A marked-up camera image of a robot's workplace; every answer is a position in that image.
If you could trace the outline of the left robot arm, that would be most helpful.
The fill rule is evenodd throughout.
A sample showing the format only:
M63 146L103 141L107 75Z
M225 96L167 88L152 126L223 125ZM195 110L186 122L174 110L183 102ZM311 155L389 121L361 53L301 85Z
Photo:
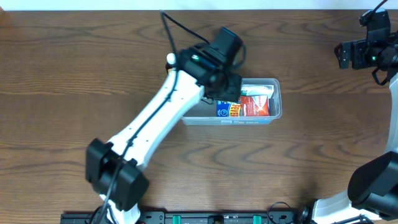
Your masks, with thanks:
M164 84L122 131L86 149L86 180L103 199L90 223L135 223L138 202L149 187L143 171L180 118L202 99L238 101L242 78L236 49L198 44L167 55Z

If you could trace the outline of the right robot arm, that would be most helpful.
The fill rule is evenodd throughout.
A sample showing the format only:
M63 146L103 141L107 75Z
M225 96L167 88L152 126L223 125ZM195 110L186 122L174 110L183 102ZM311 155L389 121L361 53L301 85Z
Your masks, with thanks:
M353 172L347 190L317 200L308 213L310 223L397 219L397 45L372 44L359 56L376 68L372 76L378 85L389 84L392 111L386 148Z

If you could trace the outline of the white medicine box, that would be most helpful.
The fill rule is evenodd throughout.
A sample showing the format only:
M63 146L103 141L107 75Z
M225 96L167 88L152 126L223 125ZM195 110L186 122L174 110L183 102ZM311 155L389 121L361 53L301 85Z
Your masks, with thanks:
M273 85L242 85L241 96L261 96L266 95L268 98L274 93Z

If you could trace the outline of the red square packet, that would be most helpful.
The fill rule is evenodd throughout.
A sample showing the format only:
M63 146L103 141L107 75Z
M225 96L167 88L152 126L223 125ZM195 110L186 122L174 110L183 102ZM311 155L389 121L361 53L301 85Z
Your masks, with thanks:
M243 116L269 116L269 98L267 95L242 96L241 108Z

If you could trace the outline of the blue fever patch box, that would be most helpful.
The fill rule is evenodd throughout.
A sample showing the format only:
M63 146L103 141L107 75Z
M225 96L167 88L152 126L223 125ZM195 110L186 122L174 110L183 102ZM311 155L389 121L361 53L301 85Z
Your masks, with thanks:
M217 117L240 117L241 104L228 101L217 101L216 104Z

